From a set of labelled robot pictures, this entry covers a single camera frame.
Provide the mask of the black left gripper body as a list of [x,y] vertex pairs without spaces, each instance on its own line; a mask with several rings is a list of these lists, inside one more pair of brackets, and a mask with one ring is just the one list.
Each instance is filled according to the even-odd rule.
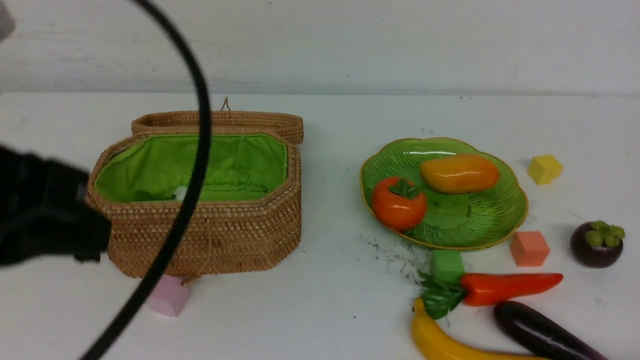
[[0,264],[41,256],[100,262],[112,224],[86,201],[89,173],[66,162],[0,149]]

